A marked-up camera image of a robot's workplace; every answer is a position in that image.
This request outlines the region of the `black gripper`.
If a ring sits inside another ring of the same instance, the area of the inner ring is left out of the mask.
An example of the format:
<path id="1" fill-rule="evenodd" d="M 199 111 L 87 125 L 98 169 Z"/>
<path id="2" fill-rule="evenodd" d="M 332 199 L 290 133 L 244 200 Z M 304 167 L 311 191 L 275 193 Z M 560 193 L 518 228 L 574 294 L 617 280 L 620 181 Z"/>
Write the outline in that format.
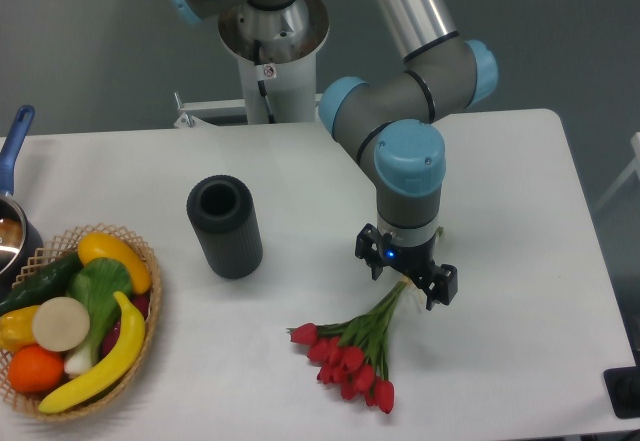
<path id="1" fill-rule="evenodd" d="M 356 237 L 355 256 L 370 268 L 377 280 L 385 267 L 408 277 L 426 295 L 425 307 L 449 306 L 458 292 L 458 270 L 449 264 L 436 265 L 433 251 L 436 235 L 417 246 L 402 247 L 393 243 L 389 233 L 380 235 L 372 224 L 366 224 Z"/>

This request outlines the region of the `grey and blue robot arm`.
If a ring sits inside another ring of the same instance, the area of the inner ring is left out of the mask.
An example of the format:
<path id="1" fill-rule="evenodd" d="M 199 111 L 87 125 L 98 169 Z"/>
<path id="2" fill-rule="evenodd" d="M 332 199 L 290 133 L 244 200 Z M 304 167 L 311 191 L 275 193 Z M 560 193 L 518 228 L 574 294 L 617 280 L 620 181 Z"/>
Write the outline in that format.
<path id="1" fill-rule="evenodd" d="M 493 53 L 460 37 L 443 0 L 377 0 L 404 71 L 377 87 L 344 77 L 318 93 L 316 55 L 329 32 L 321 0 L 171 1 L 189 23 L 217 18 L 249 123 L 320 120 L 374 184 L 377 221 L 358 234 L 356 256 L 374 275 L 406 275 L 429 304 L 449 304 L 457 271 L 433 258 L 446 166 L 434 125 L 494 91 Z"/>

